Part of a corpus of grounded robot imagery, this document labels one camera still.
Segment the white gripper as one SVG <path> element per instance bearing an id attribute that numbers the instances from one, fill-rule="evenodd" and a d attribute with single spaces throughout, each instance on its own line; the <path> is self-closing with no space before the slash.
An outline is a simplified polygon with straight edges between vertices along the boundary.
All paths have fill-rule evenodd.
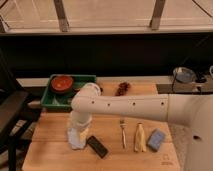
<path id="1" fill-rule="evenodd" d="M 89 132 L 90 121 L 85 123 L 71 122 L 68 127 L 68 135 L 72 140 L 83 142 Z"/>

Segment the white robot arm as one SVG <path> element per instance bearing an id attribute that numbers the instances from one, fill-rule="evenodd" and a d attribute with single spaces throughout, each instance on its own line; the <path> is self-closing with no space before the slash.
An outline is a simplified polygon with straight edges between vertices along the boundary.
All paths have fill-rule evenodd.
<path id="1" fill-rule="evenodd" d="M 80 133 L 89 127 L 93 113 L 167 121 L 190 128 L 184 171 L 213 171 L 213 94 L 102 96 L 97 84 L 87 83 L 71 108 L 68 141 L 73 149 L 85 146 Z"/>

